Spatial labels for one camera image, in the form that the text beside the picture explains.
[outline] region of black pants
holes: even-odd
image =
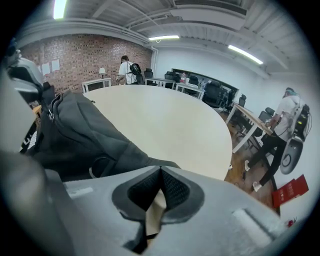
[[[263,146],[258,150],[257,153],[253,155],[248,163],[248,167],[252,168],[266,153],[269,153],[273,148],[277,147],[269,170],[267,170],[259,182],[262,186],[264,186],[278,170],[286,144],[287,143],[283,139],[278,137],[277,134],[273,132],[271,136],[266,138]]]

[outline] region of gray bag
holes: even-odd
[[[35,146],[28,152],[63,181],[121,174],[147,166],[178,167],[148,157],[120,133],[82,93],[58,95],[41,114]]]

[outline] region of man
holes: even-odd
[[[129,61],[128,56],[124,55],[121,57],[121,65],[119,68],[118,78],[117,81],[120,82],[121,80],[126,78],[127,85],[137,85],[137,79],[134,74],[131,73],[130,66],[133,63]]]
[[[275,111],[275,115],[272,117],[270,122],[266,124],[267,127],[274,127],[274,132],[272,135],[268,136],[264,141],[263,146],[259,151],[253,155],[250,161],[246,160],[244,162],[244,168],[246,171],[249,171],[261,158],[263,155],[268,153],[271,149],[276,147],[276,151],[273,157],[273,161],[269,170],[265,173],[262,179],[259,182],[253,182],[252,188],[257,192],[262,186],[264,186],[271,177],[276,173],[280,164],[282,155],[284,153],[287,140],[289,139],[288,128],[290,126],[289,120],[292,118],[292,112],[295,107],[302,105],[300,96],[292,89],[287,88],[285,90],[284,96],[280,101],[280,104]]]

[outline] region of sneaker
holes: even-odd
[[[259,182],[256,182],[256,181],[252,183],[252,187],[253,187],[255,192],[258,192],[258,190],[262,188],[261,184]]]
[[[248,164],[249,164],[249,160],[245,160],[245,161],[244,161],[244,169],[245,169],[246,171],[249,171],[249,170],[250,170],[250,167],[248,166]]]

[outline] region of white desk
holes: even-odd
[[[144,79],[144,84],[147,85],[147,81],[152,81],[157,84],[158,87],[166,87],[166,83],[172,83],[172,89],[174,88],[175,82],[174,80],[169,80],[169,79],[164,79],[164,78],[155,78],[155,77],[150,77],[150,78],[145,78]]]
[[[198,86],[195,84],[185,84],[183,82],[177,82],[175,86],[175,90],[178,91],[178,88],[182,88],[182,92],[184,92],[185,88],[189,90],[193,90],[195,92],[198,92],[198,99],[202,101],[202,98],[204,97],[205,90],[204,89],[199,89]]]
[[[89,88],[88,88],[89,85],[96,84],[96,83],[100,83],[100,82],[103,83],[103,87],[107,87],[107,86],[110,87],[110,86],[111,86],[111,78],[109,78],[109,77],[107,77],[107,78],[95,79],[95,80],[90,80],[90,81],[86,81],[86,82],[82,82],[82,83],[81,83],[83,93],[89,92]]]
[[[149,157],[225,179],[232,156],[231,136],[223,119],[204,102],[175,90],[130,84],[84,96],[95,101],[101,113]],[[161,193],[155,202],[147,211],[148,235],[159,231],[150,215],[160,216],[166,205]]]
[[[238,109],[253,122],[253,126],[247,132],[247,134],[244,136],[244,138],[238,143],[238,145],[236,145],[234,147],[234,149],[232,150],[232,153],[236,153],[246,143],[246,141],[251,137],[251,135],[255,132],[255,130],[257,128],[260,128],[261,130],[266,132],[268,135],[271,135],[273,133],[272,130],[267,128],[266,125],[258,117],[255,117],[255,115],[249,109],[246,109],[235,102],[233,102],[233,104],[234,104],[233,108],[230,111],[230,114],[228,115],[228,117],[225,121],[225,124],[229,123],[229,121],[230,121],[231,117],[234,115],[236,109]]]

